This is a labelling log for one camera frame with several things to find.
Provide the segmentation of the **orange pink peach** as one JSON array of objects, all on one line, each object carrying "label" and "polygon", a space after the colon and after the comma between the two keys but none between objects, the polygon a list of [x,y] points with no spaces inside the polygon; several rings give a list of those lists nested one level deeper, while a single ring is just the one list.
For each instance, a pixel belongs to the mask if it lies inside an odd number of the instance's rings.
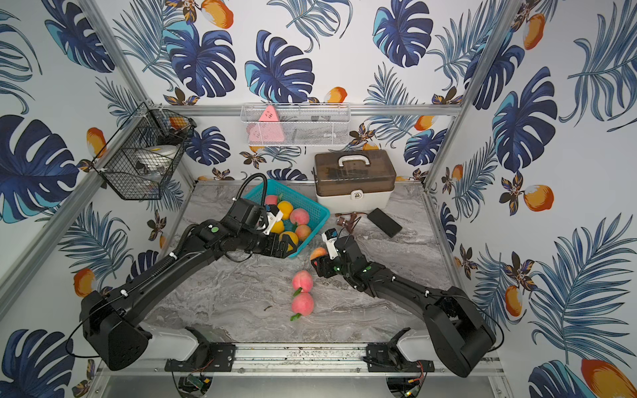
[{"label": "orange pink peach", "polygon": [[305,242],[312,234],[312,229],[308,225],[298,225],[295,228],[295,234],[299,238],[299,241]]},{"label": "orange pink peach", "polygon": [[318,247],[311,253],[310,260],[315,260],[325,255],[328,255],[328,251],[323,247]]}]

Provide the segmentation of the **teal plastic basket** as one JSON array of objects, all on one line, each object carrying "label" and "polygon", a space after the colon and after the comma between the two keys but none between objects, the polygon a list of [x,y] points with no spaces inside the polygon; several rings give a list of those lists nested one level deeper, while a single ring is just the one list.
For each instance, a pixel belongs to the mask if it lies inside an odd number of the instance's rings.
[{"label": "teal plastic basket", "polygon": [[[255,203],[260,203],[260,199],[263,192],[263,182],[254,186],[248,187],[242,194],[242,198],[250,200]],[[305,196],[303,193],[287,187],[281,182],[275,180],[268,180],[266,195],[277,195],[284,201],[290,202],[295,208],[301,208],[306,210],[310,216],[309,223],[307,224],[311,230],[309,237],[299,243],[297,252],[291,254],[289,258],[297,257],[305,248],[312,242],[313,238],[320,234],[321,229],[325,223],[330,219],[330,212],[328,208],[320,205],[315,200]],[[292,231],[293,224],[290,221],[284,221],[285,231]]]}]

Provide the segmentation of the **yellow peach front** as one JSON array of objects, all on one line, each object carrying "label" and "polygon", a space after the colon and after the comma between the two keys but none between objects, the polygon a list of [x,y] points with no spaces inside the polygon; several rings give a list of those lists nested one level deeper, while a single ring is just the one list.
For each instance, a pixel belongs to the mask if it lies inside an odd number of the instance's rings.
[{"label": "yellow peach front", "polygon": [[299,246],[299,237],[295,232],[283,232],[280,234],[280,241],[287,245],[286,251],[288,253],[297,252]]}]

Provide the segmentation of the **yellow red peach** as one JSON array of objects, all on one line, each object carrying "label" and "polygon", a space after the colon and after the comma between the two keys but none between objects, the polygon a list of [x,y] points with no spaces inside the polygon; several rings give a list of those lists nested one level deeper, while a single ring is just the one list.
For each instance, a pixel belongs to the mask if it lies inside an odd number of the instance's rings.
[{"label": "yellow red peach", "polygon": [[283,214],[282,219],[289,220],[291,213],[295,210],[291,202],[281,201],[277,204],[278,209]]}]

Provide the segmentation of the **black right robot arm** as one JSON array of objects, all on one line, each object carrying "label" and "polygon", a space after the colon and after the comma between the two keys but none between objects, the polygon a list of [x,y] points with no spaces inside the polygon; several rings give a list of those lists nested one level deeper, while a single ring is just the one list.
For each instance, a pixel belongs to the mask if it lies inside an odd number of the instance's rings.
[{"label": "black right robot arm", "polygon": [[479,308],[463,290],[440,290],[402,278],[376,261],[368,260],[351,237],[328,243],[328,253],[311,260],[317,275],[340,275],[355,290],[388,300],[415,315],[426,325],[428,343],[416,346],[417,337],[403,333],[408,341],[399,348],[410,362],[431,359],[434,354],[456,376],[468,377],[482,358],[494,348],[496,336]]}]

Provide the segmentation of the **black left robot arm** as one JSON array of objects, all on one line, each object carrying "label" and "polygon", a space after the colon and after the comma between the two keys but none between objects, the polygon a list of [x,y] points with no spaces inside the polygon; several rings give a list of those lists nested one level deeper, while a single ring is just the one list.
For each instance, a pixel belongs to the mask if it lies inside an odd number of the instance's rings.
[{"label": "black left robot arm", "polygon": [[220,221],[192,224],[176,248],[123,285],[103,294],[93,291],[81,301],[81,331],[111,371],[142,357],[152,339],[141,327],[162,299],[182,282],[235,251],[285,259],[298,250],[288,236],[275,234],[280,211],[237,199]]}]

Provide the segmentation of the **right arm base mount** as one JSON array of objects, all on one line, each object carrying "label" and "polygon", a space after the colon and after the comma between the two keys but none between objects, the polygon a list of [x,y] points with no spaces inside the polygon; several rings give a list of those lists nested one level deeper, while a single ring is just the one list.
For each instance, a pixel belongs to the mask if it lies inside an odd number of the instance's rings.
[{"label": "right arm base mount", "polygon": [[362,360],[369,372],[433,372],[433,361],[410,362],[390,343],[369,343]]}]

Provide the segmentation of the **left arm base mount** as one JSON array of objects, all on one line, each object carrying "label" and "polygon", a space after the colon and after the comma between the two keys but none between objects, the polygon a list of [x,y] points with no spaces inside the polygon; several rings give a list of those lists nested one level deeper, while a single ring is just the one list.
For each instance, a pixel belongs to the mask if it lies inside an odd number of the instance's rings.
[{"label": "left arm base mount", "polygon": [[169,359],[164,371],[168,372],[230,372],[235,361],[237,346],[232,343],[200,343],[186,360]]}]

